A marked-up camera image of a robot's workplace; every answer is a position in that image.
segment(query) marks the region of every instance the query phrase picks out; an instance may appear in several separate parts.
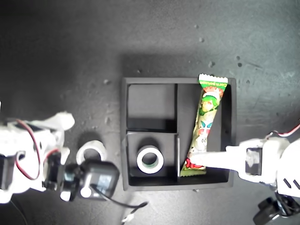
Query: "roll of tape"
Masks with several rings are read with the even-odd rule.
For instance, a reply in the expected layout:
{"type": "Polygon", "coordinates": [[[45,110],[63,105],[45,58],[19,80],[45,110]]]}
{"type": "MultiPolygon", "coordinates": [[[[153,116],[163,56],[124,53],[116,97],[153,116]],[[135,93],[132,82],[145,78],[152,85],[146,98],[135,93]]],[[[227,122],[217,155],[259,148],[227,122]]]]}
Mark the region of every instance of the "roll of tape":
{"type": "Polygon", "coordinates": [[[161,152],[158,150],[158,148],[152,145],[147,145],[142,147],[138,152],[139,153],[137,155],[136,162],[137,162],[137,166],[142,172],[147,174],[153,174],[153,173],[157,173],[163,167],[164,157],[161,154],[161,152]],[[143,162],[143,157],[148,153],[153,153],[157,157],[155,162],[150,165],[145,164],[143,162]]]}
{"type": "Polygon", "coordinates": [[[107,158],[107,152],[106,149],[104,147],[104,145],[102,144],[102,142],[100,141],[90,141],[90,142],[86,142],[77,152],[76,154],[76,162],[78,165],[80,165],[81,163],[83,163],[85,161],[84,158],[84,152],[87,149],[93,149],[96,152],[99,153],[101,161],[105,161],[107,158]]]}

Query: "green snack wrapper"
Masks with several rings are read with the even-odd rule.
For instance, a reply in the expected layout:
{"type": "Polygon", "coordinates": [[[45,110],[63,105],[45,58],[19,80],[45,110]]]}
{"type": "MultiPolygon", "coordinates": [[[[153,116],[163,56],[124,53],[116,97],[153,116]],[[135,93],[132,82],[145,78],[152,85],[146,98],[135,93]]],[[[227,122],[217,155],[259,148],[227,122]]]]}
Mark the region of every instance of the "green snack wrapper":
{"type": "Polygon", "coordinates": [[[224,90],[228,84],[228,79],[200,74],[199,83],[203,88],[202,97],[198,105],[192,143],[188,150],[187,159],[180,172],[181,177],[206,173],[206,167],[195,164],[193,156],[207,150],[207,137],[224,90]]]}

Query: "dark table surface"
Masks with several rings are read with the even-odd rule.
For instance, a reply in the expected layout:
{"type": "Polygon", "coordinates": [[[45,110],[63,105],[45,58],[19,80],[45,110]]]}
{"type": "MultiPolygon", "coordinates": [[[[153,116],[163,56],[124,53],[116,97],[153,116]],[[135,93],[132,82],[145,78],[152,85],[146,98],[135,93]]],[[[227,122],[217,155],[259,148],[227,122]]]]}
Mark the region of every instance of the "dark table surface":
{"type": "MultiPolygon", "coordinates": [[[[80,142],[95,135],[120,168],[123,76],[234,77],[238,141],[287,131],[299,119],[299,58],[299,0],[0,2],[1,111],[29,120],[71,112],[76,124],[66,133],[68,162],[80,142]]],[[[150,201],[133,225],[252,225],[257,204],[270,195],[235,175],[232,188],[198,193],[128,193],[120,179],[114,197],[150,201]]],[[[109,202],[63,202],[51,192],[30,190],[14,199],[30,225],[117,225],[128,212],[109,202]]],[[[12,205],[0,206],[0,215],[3,224],[22,222],[12,205]]]]}

